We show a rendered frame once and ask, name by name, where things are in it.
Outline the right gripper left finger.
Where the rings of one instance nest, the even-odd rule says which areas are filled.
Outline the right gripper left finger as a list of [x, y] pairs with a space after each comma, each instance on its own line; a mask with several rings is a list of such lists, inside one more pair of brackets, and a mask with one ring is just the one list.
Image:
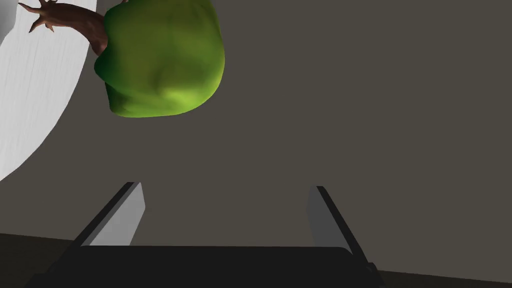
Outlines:
[[125, 183], [77, 236], [73, 246], [129, 246], [145, 209], [142, 184]]

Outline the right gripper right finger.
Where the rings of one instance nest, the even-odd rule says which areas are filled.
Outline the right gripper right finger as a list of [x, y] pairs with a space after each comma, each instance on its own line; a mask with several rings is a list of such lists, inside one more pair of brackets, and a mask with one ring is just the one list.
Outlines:
[[309, 189], [306, 213], [315, 247], [344, 248], [356, 260], [368, 263], [355, 235], [324, 186], [314, 185]]

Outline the white round table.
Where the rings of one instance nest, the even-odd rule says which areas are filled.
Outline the white round table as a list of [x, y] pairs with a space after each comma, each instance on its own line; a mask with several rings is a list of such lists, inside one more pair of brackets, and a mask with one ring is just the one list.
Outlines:
[[43, 143], [63, 114], [76, 88], [90, 48], [76, 30], [44, 25], [30, 30], [38, 18], [22, 4], [38, 8], [38, 0], [8, 3], [3, 20], [10, 28], [0, 44], [0, 181], [21, 166]]

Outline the green tree with brown trunk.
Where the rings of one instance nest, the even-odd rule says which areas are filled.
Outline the green tree with brown trunk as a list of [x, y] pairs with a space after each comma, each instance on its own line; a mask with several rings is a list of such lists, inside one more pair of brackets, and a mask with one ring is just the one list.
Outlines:
[[63, 27], [84, 36], [117, 116], [185, 114], [221, 83], [225, 46], [212, 0], [121, 0], [105, 14], [58, 0], [38, 2], [22, 5], [38, 15], [31, 30]]

